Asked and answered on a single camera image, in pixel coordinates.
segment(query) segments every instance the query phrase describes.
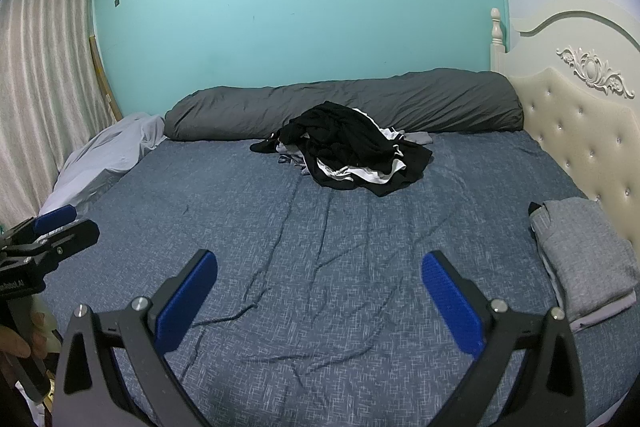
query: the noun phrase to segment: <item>blue bed sheet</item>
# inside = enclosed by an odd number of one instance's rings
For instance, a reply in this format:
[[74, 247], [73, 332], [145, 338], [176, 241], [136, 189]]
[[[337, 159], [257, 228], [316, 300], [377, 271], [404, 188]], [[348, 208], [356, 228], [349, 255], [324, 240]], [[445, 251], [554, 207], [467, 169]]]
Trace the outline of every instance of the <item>blue bed sheet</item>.
[[[160, 144], [97, 202], [98, 245], [45, 292], [64, 331], [78, 303], [123, 307], [212, 250], [218, 282], [167, 360], [215, 425], [426, 425], [471, 363], [420, 281], [430, 250], [518, 311], [555, 304], [527, 207], [581, 193], [525, 132], [436, 134], [423, 179], [384, 198], [321, 187], [249, 144]], [[577, 333], [587, 421], [640, 371], [639, 335], [638, 306]]]

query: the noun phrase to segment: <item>blue gripper pad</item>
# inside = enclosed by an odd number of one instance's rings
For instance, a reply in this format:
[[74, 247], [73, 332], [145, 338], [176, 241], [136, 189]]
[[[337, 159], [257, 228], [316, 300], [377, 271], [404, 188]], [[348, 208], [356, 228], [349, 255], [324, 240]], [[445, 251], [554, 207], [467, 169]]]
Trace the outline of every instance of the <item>blue gripper pad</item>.
[[422, 258], [422, 283], [442, 314], [460, 351], [476, 359], [484, 349], [482, 322], [433, 253]]
[[217, 278], [218, 261], [207, 251], [156, 318], [154, 346], [160, 355], [178, 349]]
[[76, 217], [78, 217], [76, 208], [72, 204], [66, 204], [47, 214], [36, 217], [33, 220], [33, 232], [39, 237], [72, 223]]

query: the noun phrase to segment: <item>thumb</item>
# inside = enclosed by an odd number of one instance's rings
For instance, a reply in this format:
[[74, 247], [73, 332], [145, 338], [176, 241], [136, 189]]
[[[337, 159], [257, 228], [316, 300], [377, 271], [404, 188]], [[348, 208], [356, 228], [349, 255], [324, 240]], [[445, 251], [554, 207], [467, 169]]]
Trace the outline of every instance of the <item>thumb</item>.
[[31, 354], [31, 347], [14, 330], [0, 325], [0, 351], [26, 359]]

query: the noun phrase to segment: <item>long gray pillow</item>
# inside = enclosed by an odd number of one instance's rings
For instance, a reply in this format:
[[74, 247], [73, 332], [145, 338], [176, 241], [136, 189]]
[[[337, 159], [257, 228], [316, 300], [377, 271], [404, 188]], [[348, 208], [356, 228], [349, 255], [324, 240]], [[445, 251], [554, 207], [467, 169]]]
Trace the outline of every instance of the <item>long gray pillow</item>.
[[406, 132], [512, 131], [524, 123], [518, 96], [501, 74], [440, 68], [368, 80], [210, 87], [169, 110], [164, 133], [182, 141], [264, 139], [325, 100]]

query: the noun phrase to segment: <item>folded gray sweater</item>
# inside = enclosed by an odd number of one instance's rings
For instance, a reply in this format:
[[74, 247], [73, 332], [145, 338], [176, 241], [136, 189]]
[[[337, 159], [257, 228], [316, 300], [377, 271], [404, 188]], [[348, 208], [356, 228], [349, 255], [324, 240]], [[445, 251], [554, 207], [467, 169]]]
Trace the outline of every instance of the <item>folded gray sweater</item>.
[[600, 204], [584, 198], [545, 201], [529, 220], [569, 322], [628, 296], [640, 271]]

